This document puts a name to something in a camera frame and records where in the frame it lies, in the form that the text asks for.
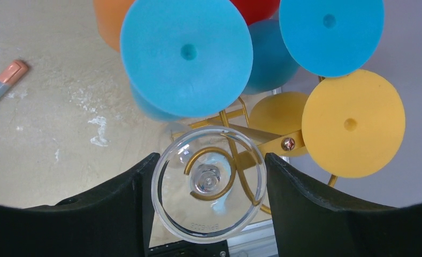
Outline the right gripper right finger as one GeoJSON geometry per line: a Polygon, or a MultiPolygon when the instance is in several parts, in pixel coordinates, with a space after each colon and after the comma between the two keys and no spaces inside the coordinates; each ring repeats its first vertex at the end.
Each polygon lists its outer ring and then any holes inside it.
{"type": "Polygon", "coordinates": [[[422,203],[395,208],[362,200],[273,153],[265,164],[280,256],[422,256],[422,203]]]}

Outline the blue wine glass front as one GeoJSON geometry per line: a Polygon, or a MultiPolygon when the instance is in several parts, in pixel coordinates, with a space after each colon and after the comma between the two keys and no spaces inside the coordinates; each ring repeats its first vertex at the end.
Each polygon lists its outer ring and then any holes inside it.
{"type": "Polygon", "coordinates": [[[120,33],[133,98],[148,117],[201,118],[245,89],[252,40],[230,1],[135,1],[120,33]]]}

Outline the clear wine glass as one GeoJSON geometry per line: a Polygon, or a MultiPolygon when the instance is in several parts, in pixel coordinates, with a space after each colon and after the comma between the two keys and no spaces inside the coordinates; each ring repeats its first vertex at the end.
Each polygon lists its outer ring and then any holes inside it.
{"type": "MultiPolygon", "coordinates": [[[[151,184],[151,199],[161,223],[169,232],[192,243],[215,243],[245,228],[260,212],[252,206],[235,178],[232,189],[211,201],[195,199],[191,193],[210,195],[229,182],[229,145],[220,126],[193,131],[170,123],[160,133],[160,159],[151,184]]],[[[267,172],[263,167],[244,174],[253,194],[264,203],[267,172]]]]}

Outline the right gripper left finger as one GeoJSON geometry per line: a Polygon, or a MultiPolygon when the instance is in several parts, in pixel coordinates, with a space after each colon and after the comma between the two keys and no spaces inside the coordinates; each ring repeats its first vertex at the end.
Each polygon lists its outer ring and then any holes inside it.
{"type": "Polygon", "coordinates": [[[151,153],[56,205],[0,205],[0,256],[147,256],[154,220],[151,153]]]}

